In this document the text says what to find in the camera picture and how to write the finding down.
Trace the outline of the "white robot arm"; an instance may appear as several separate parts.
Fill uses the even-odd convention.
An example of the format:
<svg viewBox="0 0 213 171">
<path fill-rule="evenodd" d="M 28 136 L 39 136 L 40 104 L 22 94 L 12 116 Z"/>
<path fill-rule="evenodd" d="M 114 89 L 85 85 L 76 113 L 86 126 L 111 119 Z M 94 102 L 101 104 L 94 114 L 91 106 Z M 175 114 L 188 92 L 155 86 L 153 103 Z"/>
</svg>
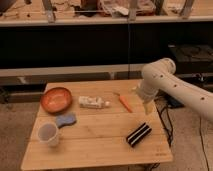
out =
<svg viewBox="0 0 213 171">
<path fill-rule="evenodd" d="M 135 89 L 137 95 L 147 104 L 159 90 L 164 91 L 213 123 L 213 93 L 179 79 L 175 71 L 175 62 L 170 58 L 145 64 L 142 80 Z"/>
</svg>

